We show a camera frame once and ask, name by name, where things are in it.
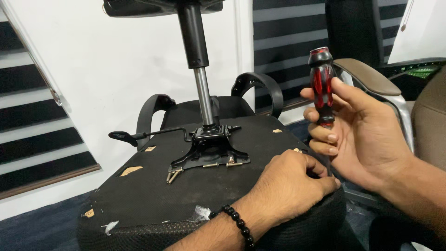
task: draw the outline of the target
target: white wall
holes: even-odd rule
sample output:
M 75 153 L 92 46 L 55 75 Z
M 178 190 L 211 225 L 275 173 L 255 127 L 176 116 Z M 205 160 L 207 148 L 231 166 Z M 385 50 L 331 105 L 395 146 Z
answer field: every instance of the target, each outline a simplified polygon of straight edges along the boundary
M 177 103 L 198 99 L 176 15 L 111 18 L 102 0 L 1 1 L 102 170 L 0 200 L 0 220 L 102 184 L 136 152 L 107 134 L 135 133 L 139 110 L 151 95 L 168 94 Z M 246 34 L 252 16 L 244 13 L 251 12 L 249 3 L 226 0 L 222 12 L 202 17 L 211 95 L 230 95 L 236 76 L 253 69 L 246 52 L 252 51 L 252 33 Z M 246 96 L 253 105 L 253 94 Z M 161 120 L 157 114 L 155 130 Z
M 403 19 L 411 1 L 414 0 L 409 0 Z M 388 63 L 446 57 L 445 9 L 445 0 L 414 1 L 406 29 L 401 32 L 400 27 Z

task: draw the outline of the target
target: hand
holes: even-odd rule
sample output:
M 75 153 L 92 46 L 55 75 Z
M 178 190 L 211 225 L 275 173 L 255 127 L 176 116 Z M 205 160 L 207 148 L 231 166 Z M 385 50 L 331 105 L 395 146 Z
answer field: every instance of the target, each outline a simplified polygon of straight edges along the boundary
M 338 78 L 332 79 L 331 87 L 336 115 L 332 130 L 314 123 L 319 119 L 315 108 L 304 112 L 304 117 L 313 122 L 308 127 L 313 137 L 310 147 L 334 156 L 332 165 L 343 177 L 380 192 L 414 158 L 395 113 L 388 105 Z M 313 100 L 313 90 L 305 88 L 301 96 Z
M 320 179 L 308 177 L 307 169 Z M 315 158 L 287 150 L 273 157 L 247 196 L 260 201 L 265 215 L 275 218 L 277 226 L 305 213 L 340 186 L 338 179 L 327 177 L 326 168 Z

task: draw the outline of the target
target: black armrest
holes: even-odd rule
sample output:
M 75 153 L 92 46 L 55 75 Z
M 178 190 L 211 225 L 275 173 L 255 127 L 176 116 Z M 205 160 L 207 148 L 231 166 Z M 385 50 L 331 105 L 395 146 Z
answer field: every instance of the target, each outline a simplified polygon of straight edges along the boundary
M 254 72 L 246 72 L 237 77 L 232 86 L 231 96 L 243 97 L 254 86 L 266 87 L 273 102 L 270 115 L 278 118 L 283 109 L 283 95 L 280 86 L 270 76 Z
M 171 99 L 166 94 L 155 94 L 151 96 L 142 106 L 138 116 L 138 123 L 136 124 L 136 133 L 150 133 L 152 128 L 152 116 L 157 111 L 166 111 L 173 105 L 175 100 Z M 150 137 L 137 140 L 138 150 L 150 140 Z
M 376 70 L 383 74 L 386 78 L 390 78 L 395 75 L 405 74 L 406 72 L 414 69 L 422 69 L 435 65 L 443 66 L 445 64 L 446 58 L 424 58 L 385 64 L 379 66 L 378 68 L 376 68 Z

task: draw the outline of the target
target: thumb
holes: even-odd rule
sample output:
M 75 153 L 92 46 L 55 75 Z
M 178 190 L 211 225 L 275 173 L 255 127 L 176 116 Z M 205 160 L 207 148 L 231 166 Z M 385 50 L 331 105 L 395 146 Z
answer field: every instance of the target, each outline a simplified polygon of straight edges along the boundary
M 314 181 L 318 182 L 321 185 L 324 196 L 334 192 L 336 189 L 341 187 L 341 181 L 339 181 L 334 176 L 323 177 L 320 179 L 315 179 Z
M 331 88 L 334 94 L 345 100 L 357 112 L 374 109 L 375 106 L 380 104 L 379 101 L 361 89 L 347 85 L 336 77 L 331 80 Z

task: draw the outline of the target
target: dark floor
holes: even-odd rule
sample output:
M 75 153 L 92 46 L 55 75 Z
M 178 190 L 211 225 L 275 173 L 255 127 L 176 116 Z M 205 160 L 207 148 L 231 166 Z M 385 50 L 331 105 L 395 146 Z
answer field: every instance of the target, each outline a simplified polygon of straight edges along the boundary
M 287 126 L 307 143 L 308 122 Z M 1 250 L 79 250 L 76 218 L 89 192 L 0 222 Z M 352 202 L 347 205 L 347 222 L 356 239 L 368 250 L 368 229 L 375 214 Z

